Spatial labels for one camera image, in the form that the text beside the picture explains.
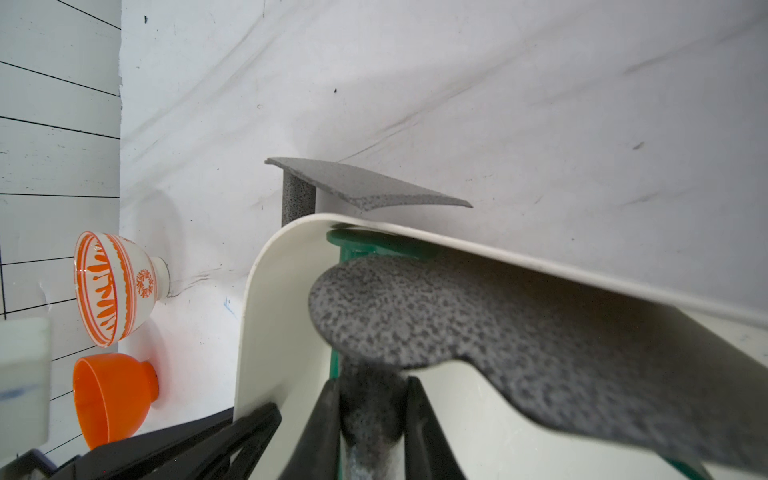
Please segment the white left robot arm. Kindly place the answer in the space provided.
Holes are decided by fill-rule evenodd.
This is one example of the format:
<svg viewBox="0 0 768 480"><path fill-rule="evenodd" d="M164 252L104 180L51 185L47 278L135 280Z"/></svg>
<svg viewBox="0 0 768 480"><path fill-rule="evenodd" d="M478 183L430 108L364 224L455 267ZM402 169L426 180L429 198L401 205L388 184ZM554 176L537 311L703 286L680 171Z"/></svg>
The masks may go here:
<svg viewBox="0 0 768 480"><path fill-rule="evenodd" d="M49 436L52 324L1 324L1 468L4 479L247 479L281 423L268 403L235 419L224 410L139 434L159 397L154 367L107 353L77 360L73 394L89 452L56 466L38 445Z"/></svg>

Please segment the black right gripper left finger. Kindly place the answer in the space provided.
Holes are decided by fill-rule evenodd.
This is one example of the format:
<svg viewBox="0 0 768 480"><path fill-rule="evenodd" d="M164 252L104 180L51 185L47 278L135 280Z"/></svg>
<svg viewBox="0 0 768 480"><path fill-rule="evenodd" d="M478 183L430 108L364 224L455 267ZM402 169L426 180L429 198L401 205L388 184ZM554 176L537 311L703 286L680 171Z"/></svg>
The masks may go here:
<svg viewBox="0 0 768 480"><path fill-rule="evenodd" d="M336 480L340 463L340 388L328 380L280 480Z"/></svg>

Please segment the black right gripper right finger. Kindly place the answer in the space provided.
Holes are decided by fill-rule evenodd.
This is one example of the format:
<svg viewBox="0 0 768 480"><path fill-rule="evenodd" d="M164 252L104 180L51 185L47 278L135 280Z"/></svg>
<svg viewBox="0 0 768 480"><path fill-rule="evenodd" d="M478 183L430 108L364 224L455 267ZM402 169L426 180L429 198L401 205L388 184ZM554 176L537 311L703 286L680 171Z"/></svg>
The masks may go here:
<svg viewBox="0 0 768 480"><path fill-rule="evenodd" d="M466 479L416 377L407 383L404 455L408 480Z"/></svg>

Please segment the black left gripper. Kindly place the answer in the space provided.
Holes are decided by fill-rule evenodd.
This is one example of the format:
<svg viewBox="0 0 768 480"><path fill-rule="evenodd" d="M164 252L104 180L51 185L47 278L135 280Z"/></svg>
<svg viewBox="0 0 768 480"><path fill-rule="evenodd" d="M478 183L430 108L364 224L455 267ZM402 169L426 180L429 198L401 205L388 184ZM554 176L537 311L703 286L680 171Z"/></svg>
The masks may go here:
<svg viewBox="0 0 768 480"><path fill-rule="evenodd" d="M227 409L100 446L59 468L55 479L247 479L282 416L274 403L235 419Z"/></svg>

